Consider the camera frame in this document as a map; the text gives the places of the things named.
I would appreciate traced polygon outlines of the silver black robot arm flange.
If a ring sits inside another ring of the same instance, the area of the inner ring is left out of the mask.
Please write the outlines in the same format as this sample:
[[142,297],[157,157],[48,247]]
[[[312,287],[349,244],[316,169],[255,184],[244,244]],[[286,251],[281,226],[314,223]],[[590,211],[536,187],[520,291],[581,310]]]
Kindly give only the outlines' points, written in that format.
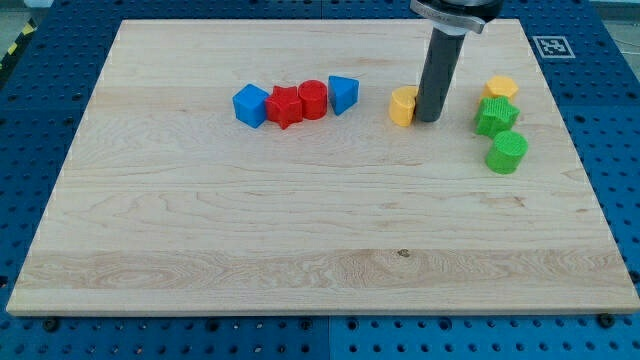
[[410,10],[448,34],[480,34],[503,5],[504,0],[411,0]]

